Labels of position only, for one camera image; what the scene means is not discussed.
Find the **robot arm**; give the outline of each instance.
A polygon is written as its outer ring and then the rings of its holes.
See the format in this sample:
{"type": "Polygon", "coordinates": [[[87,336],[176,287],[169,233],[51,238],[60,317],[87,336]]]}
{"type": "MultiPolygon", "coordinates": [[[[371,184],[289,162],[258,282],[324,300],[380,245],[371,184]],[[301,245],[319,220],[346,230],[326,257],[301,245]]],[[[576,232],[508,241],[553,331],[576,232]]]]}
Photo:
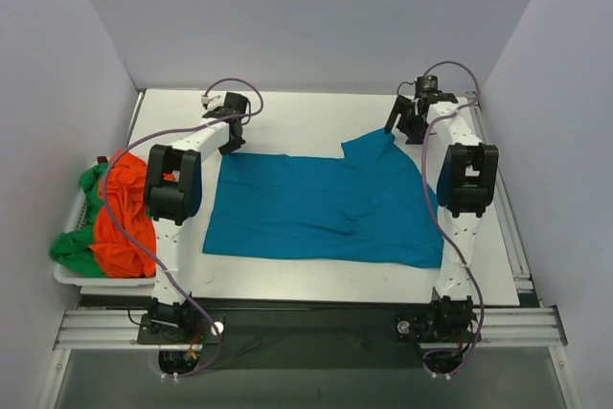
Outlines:
{"type": "MultiPolygon", "coordinates": [[[[427,122],[430,124],[456,109],[454,102],[433,104],[427,122]]],[[[466,266],[470,266],[481,217],[493,200],[498,148],[486,146],[462,116],[439,121],[436,130],[448,145],[437,185],[438,221],[462,251],[466,266]]],[[[443,263],[435,290],[441,299],[449,297],[451,301],[471,296],[465,265],[448,241],[444,243],[443,263]]]]}
{"type": "MultiPolygon", "coordinates": [[[[193,269],[189,245],[196,222],[191,217],[197,215],[202,202],[202,163],[217,149],[226,154],[245,143],[239,118],[221,123],[217,119],[245,114],[248,103],[242,95],[227,93],[222,106],[204,115],[201,125],[209,126],[169,146],[155,145],[149,152],[145,203],[153,221],[157,257],[188,294],[193,269]],[[172,172],[178,173],[176,181],[165,177],[172,172]]],[[[160,266],[148,315],[152,324],[179,329],[189,329],[193,322],[185,298],[160,266]]]]}
{"type": "MultiPolygon", "coordinates": [[[[421,76],[416,80],[413,100],[397,97],[385,130],[390,132],[399,116],[397,128],[407,135],[406,144],[423,144],[428,125],[457,108],[453,94],[439,91],[436,76],[421,76]]],[[[485,145],[461,115],[437,122],[436,132],[448,145],[437,185],[439,225],[462,251],[466,266],[470,266],[481,217],[493,199],[498,148],[485,145]]],[[[470,301],[465,265],[448,241],[444,243],[443,263],[434,288],[440,299],[470,301]]]]}

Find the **teal cloth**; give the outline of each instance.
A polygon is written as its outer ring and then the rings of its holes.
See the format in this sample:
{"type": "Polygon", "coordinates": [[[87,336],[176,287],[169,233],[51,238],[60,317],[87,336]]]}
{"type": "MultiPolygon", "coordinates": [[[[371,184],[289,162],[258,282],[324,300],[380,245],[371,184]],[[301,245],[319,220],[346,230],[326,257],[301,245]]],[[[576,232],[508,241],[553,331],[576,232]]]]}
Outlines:
{"type": "Polygon", "coordinates": [[[421,174],[394,136],[378,130],[342,149],[342,159],[224,156],[203,252],[440,267],[421,174]]]}

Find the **metal frame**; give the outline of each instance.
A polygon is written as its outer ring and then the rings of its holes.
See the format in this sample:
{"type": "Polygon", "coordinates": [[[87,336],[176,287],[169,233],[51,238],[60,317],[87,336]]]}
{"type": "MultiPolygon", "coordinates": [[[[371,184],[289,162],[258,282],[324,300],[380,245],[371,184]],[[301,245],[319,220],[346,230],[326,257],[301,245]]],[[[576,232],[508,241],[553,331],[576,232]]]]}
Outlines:
{"type": "MultiPolygon", "coordinates": [[[[130,121],[129,133],[138,117],[145,91],[139,91],[138,100],[135,104],[134,112],[130,121]]],[[[474,94],[466,94],[467,97],[474,97],[474,94]]],[[[475,123],[476,133],[485,141],[488,140],[484,128],[484,121],[479,107],[471,109],[475,123]]],[[[564,396],[567,407],[580,408],[577,388],[567,365],[566,352],[563,348],[566,339],[563,327],[560,323],[557,310],[554,307],[539,306],[534,292],[534,285],[530,274],[530,268],[523,251],[519,233],[513,219],[511,204],[507,196],[504,181],[498,171],[496,194],[494,203],[499,214],[500,226],[507,252],[511,271],[515,279],[515,285],[522,301],[522,307],[505,308],[486,308],[486,319],[483,327],[483,341],[479,347],[548,347],[552,355],[556,375],[560,389],[564,396]]],[[[142,308],[145,298],[143,297],[123,297],[123,298],[103,298],[102,296],[85,296],[83,298],[82,309],[66,311],[61,327],[58,332],[56,349],[53,354],[50,372],[47,376],[43,391],[39,398],[38,407],[54,407],[61,381],[65,375],[66,365],[71,350],[182,350],[186,345],[140,345],[136,342],[139,328],[131,324],[126,316],[126,307],[142,308]]],[[[382,355],[381,359],[371,362],[357,362],[360,353],[356,353],[355,345],[348,350],[347,362],[331,362],[329,367],[349,364],[354,367],[391,367],[406,368],[420,365],[415,359],[415,354],[407,344],[399,344],[390,329],[393,329],[393,321],[400,310],[419,308],[423,306],[403,306],[403,305],[334,305],[326,303],[267,303],[259,301],[223,301],[223,300],[198,300],[206,307],[215,318],[228,316],[232,317],[233,322],[241,324],[242,330],[255,321],[258,328],[269,327],[271,329],[287,330],[291,328],[293,321],[298,329],[308,329],[306,337],[308,343],[323,339],[331,331],[343,332],[355,337],[360,337],[361,333],[368,335],[369,339],[374,337],[382,338],[380,342],[372,345],[382,348],[382,353],[372,353],[369,355],[382,355]],[[314,329],[322,331],[318,336],[313,333],[314,329]]],[[[139,318],[145,312],[141,309],[133,311],[133,316],[139,318]]],[[[228,351],[228,344],[232,344],[233,329],[224,331],[224,347],[228,351]]],[[[296,343],[288,344],[290,350],[296,343]]],[[[303,362],[302,367],[311,367],[313,361],[320,367],[327,355],[342,354],[342,347],[338,343],[333,343],[333,353],[324,347],[321,352],[312,356],[311,361],[303,362]]],[[[285,355],[296,353],[285,350],[282,355],[274,357],[276,363],[283,363],[285,355]]],[[[266,367],[265,362],[247,362],[243,365],[247,367],[266,367]]]]}
{"type": "MultiPolygon", "coordinates": [[[[215,318],[232,316],[237,323],[249,322],[249,317],[252,317],[255,312],[261,317],[261,323],[267,324],[266,328],[269,331],[277,331],[274,334],[275,336],[279,335],[279,331],[293,332],[294,328],[285,321],[285,318],[290,316],[288,313],[293,313],[291,316],[296,317],[296,313],[305,315],[310,312],[310,321],[307,321],[308,327],[327,333],[332,329],[339,328],[339,325],[327,321],[330,318],[329,314],[332,312],[334,316],[339,316],[339,312],[342,310],[344,321],[352,324],[351,330],[348,331],[351,334],[359,336],[368,333],[370,337],[376,337],[380,334],[381,337],[386,338],[395,336],[394,316],[396,309],[394,307],[386,309],[389,311],[389,315],[377,315],[382,320],[389,318],[389,323],[383,325],[364,324],[369,323],[369,313],[373,310],[385,311],[381,306],[329,307],[323,310],[328,315],[318,315],[317,312],[322,310],[315,310],[315,308],[317,307],[253,307],[252,309],[209,307],[208,310],[215,318]],[[264,317],[266,313],[271,312],[272,315],[268,314],[267,317],[264,317]],[[359,322],[359,317],[364,317],[365,321],[359,322]]],[[[406,306],[397,306],[397,308],[402,309],[406,306]]],[[[145,313],[144,310],[133,310],[132,317],[140,318],[145,313]]],[[[475,309],[475,313],[479,316],[478,308],[475,309]]],[[[296,329],[303,327],[304,322],[302,325],[297,325],[296,329]]],[[[125,310],[69,310],[64,315],[57,335],[56,350],[186,350],[189,347],[188,344],[138,344],[136,341],[138,332],[139,327],[130,323],[125,310]]],[[[318,331],[314,330],[310,333],[317,334],[318,331]]],[[[232,334],[232,328],[226,328],[224,341],[230,340],[232,334]]],[[[558,347],[565,345],[564,334],[555,308],[487,308],[482,336],[483,341],[479,347],[558,347]]],[[[405,344],[399,343],[397,345],[399,347],[405,346],[405,344]]],[[[444,344],[423,346],[435,348],[444,346],[444,344]]]]}

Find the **white table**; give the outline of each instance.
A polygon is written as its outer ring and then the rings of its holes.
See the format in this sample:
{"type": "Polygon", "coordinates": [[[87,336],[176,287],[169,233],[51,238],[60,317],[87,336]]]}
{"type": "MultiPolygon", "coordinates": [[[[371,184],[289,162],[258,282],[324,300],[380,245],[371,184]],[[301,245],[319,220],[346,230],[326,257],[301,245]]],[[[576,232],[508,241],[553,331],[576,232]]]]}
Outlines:
{"type": "MultiPolygon", "coordinates": [[[[254,106],[252,92],[240,91],[254,106]]],[[[148,90],[130,142],[171,127],[197,125],[203,114],[198,90],[148,90]]],[[[289,155],[342,157],[341,143],[383,127],[394,96],[301,93],[263,93],[265,109],[244,129],[247,144],[240,151],[289,155]]],[[[470,119],[469,112],[465,117],[470,119]]],[[[167,144],[180,135],[157,138],[135,148],[147,159],[153,144],[167,144]]],[[[421,146],[396,144],[420,166],[421,146]]],[[[446,146],[433,136],[428,151],[428,179],[436,190],[446,146]]],[[[215,201],[221,156],[203,166],[204,199],[197,217],[201,229],[193,236],[195,257],[193,296],[229,299],[335,301],[377,303],[430,302],[438,269],[419,269],[392,263],[350,261],[279,261],[202,254],[215,201]]],[[[475,242],[474,274],[489,306],[519,304],[507,250],[492,204],[484,215],[475,242]]],[[[132,288],[84,287],[83,294],[148,295],[149,286],[132,288]]]]}

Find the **white wall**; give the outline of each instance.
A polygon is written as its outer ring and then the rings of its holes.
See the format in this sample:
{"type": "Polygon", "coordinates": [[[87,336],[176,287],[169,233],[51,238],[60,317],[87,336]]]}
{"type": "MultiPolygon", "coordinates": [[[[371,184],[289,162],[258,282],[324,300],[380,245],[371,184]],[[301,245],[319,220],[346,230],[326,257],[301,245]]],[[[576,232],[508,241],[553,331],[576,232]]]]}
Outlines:
{"type": "Polygon", "coordinates": [[[484,113],[536,288],[558,304],[584,407],[613,399],[613,8],[533,0],[484,113]]]}
{"type": "Polygon", "coordinates": [[[0,0],[0,395],[34,407],[74,291],[47,252],[79,174],[125,141],[134,87],[88,0],[0,0]]]}
{"type": "MultiPolygon", "coordinates": [[[[91,1],[140,87],[237,75],[265,89],[360,93],[392,93],[445,58],[485,80],[530,2],[91,1]]],[[[462,72],[440,75],[449,90],[471,88],[462,72]]]]}

